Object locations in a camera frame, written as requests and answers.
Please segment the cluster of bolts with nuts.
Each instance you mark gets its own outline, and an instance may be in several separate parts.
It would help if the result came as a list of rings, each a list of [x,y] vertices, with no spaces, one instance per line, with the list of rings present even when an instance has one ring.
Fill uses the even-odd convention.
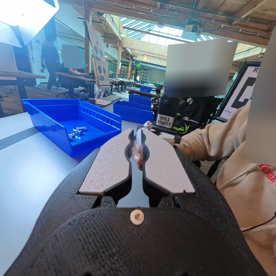
[[[73,140],[74,138],[80,138],[80,136],[83,136],[86,131],[87,131],[86,126],[77,127],[72,130],[71,134],[68,134],[68,138],[69,140]]]

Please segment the person's right forearm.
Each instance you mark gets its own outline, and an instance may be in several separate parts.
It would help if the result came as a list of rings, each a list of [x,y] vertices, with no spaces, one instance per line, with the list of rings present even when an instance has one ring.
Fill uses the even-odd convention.
[[[211,123],[182,137],[174,148],[191,161],[216,161],[230,157],[245,141],[250,105],[238,109],[224,123]]]

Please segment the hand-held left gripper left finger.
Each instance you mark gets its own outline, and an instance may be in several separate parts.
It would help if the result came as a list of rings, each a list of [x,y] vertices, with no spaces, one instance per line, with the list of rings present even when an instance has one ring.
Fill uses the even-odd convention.
[[[129,194],[132,188],[130,162],[134,131],[127,129],[108,140],[99,149],[79,193],[103,198],[110,196],[115,202]]]

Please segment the wooden desk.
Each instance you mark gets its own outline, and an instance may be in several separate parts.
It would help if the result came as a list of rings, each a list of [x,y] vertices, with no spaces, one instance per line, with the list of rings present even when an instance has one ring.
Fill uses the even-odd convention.
[[[58,83],[61,88],[67,89],[66,92],[56,94],[67,96],[67,98],[79,98],[80,94],[86,94],[89,98],[94,98],[95,79],[83,75],[66,74],[61,72],[55,73],[58,76]]]
[[[28,98],[24,82],[26,79],[46,79],[46,77],[19,70],[0,71],[0,86],[17,86],[20,99]]]

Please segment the person's beige hoodie torso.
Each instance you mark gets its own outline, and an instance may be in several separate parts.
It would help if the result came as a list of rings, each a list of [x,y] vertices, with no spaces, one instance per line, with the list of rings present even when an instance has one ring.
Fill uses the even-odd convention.
[[[245,141],[218,178],[243,236],[268,275],[275,275],[275,166],[245,157]]]

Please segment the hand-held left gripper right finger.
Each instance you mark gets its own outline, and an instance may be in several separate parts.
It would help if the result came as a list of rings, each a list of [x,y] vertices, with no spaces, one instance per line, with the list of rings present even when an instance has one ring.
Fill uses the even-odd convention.
[[[162,198],[174,199],[181,194],[195,194],[195,188],[184,168],[184,161],[173,146],[155,135],[151,129],[142,130],[143,191],[154,203]]]

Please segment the cardboard sign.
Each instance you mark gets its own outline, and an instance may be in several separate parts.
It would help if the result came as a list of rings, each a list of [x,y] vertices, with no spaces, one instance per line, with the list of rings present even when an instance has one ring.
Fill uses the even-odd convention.
[[[93,26],[85,20],[85,27],[89,36],[89,41],[93,51],[92,65],[94,70],[95,82],[97,85],[97,91],[95,95],[95,103],[98,105],[106,106],[111,104],[110,101],[103,99],[106,89],[110,87],[108,66],[105,58],[103,45],[101,42],[101,36]]]

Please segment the studio softbox light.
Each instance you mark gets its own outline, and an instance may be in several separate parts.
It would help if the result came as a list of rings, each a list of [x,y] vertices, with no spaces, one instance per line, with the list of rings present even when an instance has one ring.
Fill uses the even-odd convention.
[[[1,0],[0,42],[20,48],[28,45],[59,9],[56,0],[52,5],[43,0]]]

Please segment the ceiling projector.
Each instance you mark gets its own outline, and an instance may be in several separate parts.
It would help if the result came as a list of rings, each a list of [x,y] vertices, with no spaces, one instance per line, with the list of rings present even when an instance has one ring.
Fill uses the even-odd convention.
[[[202,33],[202,23],[197,19],[191,19],[187,22],[181,38],[184,40],[196,41]]]

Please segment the black white banner stand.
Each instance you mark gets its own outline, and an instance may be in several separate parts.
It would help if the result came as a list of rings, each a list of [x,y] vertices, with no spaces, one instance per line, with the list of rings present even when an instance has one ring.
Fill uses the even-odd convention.
[[[251,96],[260,65],[261,61],[244,62],[222,101],[214,118],[215,120],[227,122],[238,109],[251,103]]]

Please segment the person's right hand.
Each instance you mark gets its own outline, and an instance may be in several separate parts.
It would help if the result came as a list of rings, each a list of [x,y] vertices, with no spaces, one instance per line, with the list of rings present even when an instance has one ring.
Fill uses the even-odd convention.
[[[143,158],[143,146],[135,139],[132,146],[132,158],[136,163],[138,169],[143,171],[144,158]]]

